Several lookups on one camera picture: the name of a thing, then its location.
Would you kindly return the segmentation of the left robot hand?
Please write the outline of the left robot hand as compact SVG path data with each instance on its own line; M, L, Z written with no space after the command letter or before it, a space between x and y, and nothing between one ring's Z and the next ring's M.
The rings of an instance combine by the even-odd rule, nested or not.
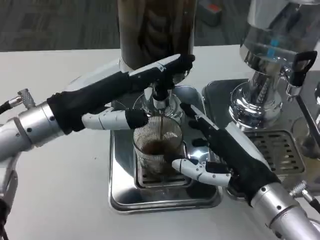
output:
M62 91L49 97L46 102L65 135L85 128L82 116L93 113L121 96L141 92L153 83L173 86L173 77L191 70L193 54L175 54L132 72L118 71L95 83L74 91Z

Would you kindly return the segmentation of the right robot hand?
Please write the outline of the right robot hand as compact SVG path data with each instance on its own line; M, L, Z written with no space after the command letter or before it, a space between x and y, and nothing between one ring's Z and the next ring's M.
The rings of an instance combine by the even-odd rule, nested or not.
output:
M203 184L232 187L244 194L249 206L262 187L280 182L258 148L233 122L219 128L194 105L183 102L180 107L191 118L189 126L204 136L194 142L211 149L223 163L176 156L173 169Z

